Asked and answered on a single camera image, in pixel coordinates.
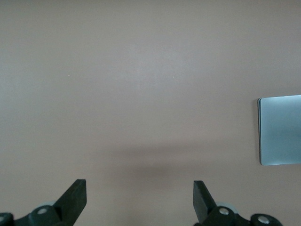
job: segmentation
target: screw head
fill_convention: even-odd
[[[267,219],[264,216],[259,216],[258,217],[258,221],[261,222],[261,223],[263,223],[263,224],[269,224],[269,219]]]
[[[40,210],[37,212],[37,214],[43,214],[43,213],[46,213],[46,212],[47,212],[47,209],[42,208],[42,209],[40,209]]]
[[[229,210],[227,210],[226,208],[220,208],[220,213],[222,215],[228,215],[229,214]]]

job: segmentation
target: table surface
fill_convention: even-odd
[[[301,165],[262,166],[257,100],[300,94],[301,2],[0,3],[0,211],[78,178],[75,225],[191,226],[194,180],[300,223]]]

